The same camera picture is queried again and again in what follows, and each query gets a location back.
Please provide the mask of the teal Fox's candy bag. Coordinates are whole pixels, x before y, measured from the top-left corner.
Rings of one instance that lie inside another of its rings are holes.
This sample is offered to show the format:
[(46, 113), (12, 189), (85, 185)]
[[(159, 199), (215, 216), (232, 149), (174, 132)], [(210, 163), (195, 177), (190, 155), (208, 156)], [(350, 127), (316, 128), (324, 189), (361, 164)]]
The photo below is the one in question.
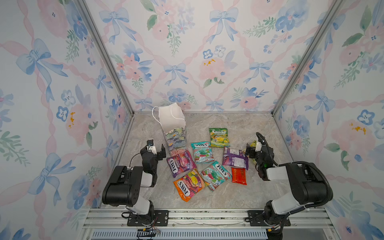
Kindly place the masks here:
[(217, 161), (214, 161), (210, 166), (202, 170), (200, 176), (211, 191), (216, 190), (221, 184), (232, 177), (230, 172)]
[(191, 147), (196, 164), (206, 164), (215, 161), (210, 142), (191, 143)]

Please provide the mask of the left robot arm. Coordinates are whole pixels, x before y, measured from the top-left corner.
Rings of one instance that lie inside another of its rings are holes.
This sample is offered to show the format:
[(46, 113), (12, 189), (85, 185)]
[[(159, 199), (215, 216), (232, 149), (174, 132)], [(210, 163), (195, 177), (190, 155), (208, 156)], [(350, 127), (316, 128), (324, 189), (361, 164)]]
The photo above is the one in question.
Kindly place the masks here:
[(103, 190), (102, 202), (105, 205), (125, 206), (135, 216), (151, 221), (155, 217), (154, 205), (140, 196), (141, 188), (153, 188), (158, 179), (158, 163), (166, 158), (166, 149), (156, 151), (153, 140), (148, 140), (139, 155), (142, 165), (116, 166)]

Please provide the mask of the orange Fox's candy bag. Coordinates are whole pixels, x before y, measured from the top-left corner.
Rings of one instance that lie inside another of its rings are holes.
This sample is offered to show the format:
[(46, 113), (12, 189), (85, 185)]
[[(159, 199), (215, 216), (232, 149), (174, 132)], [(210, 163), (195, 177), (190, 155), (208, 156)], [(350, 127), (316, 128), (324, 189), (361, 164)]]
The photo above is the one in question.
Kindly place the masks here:
[(181, 199), (185, 202), (188, 202), (206, 186), (198, 169), (193, 169), (184, 177), (174, 181), (174, 185)]

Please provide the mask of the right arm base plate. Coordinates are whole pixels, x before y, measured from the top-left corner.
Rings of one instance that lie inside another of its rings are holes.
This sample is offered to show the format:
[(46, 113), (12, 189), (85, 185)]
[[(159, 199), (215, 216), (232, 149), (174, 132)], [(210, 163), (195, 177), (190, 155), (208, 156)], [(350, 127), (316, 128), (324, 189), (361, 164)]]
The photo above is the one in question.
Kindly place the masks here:
[(265, 213), (264, 210), (249, 210), (245, 222), (250, 223), (251, 227), (273, 227), (283, 221), (284, 215)]

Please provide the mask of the red snack packet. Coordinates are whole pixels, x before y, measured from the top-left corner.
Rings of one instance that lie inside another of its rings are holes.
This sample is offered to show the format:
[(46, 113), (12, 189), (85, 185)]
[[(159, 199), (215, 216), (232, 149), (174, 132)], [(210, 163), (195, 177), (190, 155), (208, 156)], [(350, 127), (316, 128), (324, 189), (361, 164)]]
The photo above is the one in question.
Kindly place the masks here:
[(247, 185), (246, 170), (232, 168), (232, 182), (241, 185)]

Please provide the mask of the floral paper bag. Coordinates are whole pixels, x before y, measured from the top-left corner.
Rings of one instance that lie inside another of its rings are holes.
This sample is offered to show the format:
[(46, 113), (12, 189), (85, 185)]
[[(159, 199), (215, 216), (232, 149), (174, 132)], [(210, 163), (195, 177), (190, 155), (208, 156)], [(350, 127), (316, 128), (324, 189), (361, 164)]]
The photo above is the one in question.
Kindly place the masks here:
[(186, 120), (177, 103), (152, 109), (153, 118), (160, 124), (171, 156), (187, 150)]

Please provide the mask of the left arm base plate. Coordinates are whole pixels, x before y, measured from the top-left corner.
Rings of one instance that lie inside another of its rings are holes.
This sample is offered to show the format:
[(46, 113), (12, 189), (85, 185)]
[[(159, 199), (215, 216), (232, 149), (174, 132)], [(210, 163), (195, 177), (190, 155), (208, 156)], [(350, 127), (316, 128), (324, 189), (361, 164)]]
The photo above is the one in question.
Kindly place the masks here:
[(127, 220), (128, 227), (167, 227), (169, 222), (168, 210), (149, 211), (147, 215), (130, 214)]

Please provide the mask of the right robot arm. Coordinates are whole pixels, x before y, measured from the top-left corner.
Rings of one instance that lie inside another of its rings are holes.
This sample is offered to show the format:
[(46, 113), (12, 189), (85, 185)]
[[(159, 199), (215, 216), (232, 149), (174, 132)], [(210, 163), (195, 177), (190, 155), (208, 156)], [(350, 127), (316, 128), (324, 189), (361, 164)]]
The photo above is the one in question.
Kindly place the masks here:
[(288, 181), (290, 185), (288, 193), (268, 201), (263, 211), (248, 211), (245, 221), (251, 226), (282, 227), (290, 215), (321, 207), (333, 198), (327, 178), (313, 163), (299, 161), (278, 165), (274, 161), (273, 149), (267, 144), (247, 145), (246, 156), (256, 160), (255, 168), (263, 181)]

